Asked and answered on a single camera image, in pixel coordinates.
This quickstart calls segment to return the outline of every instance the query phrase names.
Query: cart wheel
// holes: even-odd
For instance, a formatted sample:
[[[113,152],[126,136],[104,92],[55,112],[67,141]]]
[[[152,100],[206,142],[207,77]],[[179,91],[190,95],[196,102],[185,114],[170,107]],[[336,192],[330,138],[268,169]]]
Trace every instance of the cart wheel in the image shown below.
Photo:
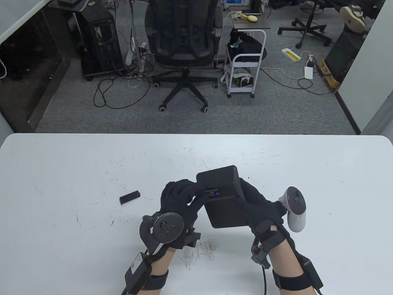
[[[200,108],[200,111],[201,111],[201,112],[207,112],[207,111],[208,111],[208,106],[207,106],[207,105],[203,105],[203,106]]]
[[[167,110],[167,105],[160,105],[160,112],[165,112]]]

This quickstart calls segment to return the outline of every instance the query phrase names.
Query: black bag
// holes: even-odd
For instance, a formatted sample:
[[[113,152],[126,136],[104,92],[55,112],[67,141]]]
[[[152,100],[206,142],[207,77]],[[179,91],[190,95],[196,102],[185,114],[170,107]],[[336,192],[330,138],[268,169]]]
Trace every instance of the black bag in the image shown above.
[[[241,53],[261,53],[262,44],[254,39],[253,37],[247,35],[244,32],[239,32],[235,28],[231,31],[231,40],[228,45],[228,52],[231,61],[233,58]],[[266,48],[263,49],[262,60],[266,57]],[[257,62],[259,61],[259,56],[241,56],[236,59],[236,61],[242,62]]]

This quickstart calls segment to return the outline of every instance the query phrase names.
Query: yellow label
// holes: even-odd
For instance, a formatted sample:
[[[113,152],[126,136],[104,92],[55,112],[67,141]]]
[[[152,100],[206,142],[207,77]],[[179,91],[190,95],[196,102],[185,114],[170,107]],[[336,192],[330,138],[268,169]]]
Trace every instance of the yellow label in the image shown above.
[[[285,53],[288,54],[290,57],[292,57],[295,61],[299,60],[299,58],[296,55],[293,55],[292,52],[286,51]]]

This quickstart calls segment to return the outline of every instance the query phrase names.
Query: metal pole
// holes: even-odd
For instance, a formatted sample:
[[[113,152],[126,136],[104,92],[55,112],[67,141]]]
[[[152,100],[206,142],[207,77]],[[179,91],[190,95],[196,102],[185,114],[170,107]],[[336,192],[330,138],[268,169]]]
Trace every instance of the metal pole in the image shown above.
[[[135,30],[134,18],[132,17],[131,0],[126,0],[126,1],[128,3],[128,7],[130,9],[130,20],[131,20],[132,37],[134,38],[134,49],[135,49],[135,52],[136,52],[136,58],[138,60],[138,69],[140,71],[142,69],[141,55],[139,53],[138,40],[136,39],[136,30]]]

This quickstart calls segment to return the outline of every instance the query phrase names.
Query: shoe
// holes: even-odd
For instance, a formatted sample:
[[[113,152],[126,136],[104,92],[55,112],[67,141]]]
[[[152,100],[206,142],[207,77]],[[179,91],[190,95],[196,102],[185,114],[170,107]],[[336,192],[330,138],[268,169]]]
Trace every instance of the shoe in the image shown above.
[[[363,11],[360,6],[343,6],[340,9],[340,16],[347,27],[355,33],[362,33],[366,28]]]

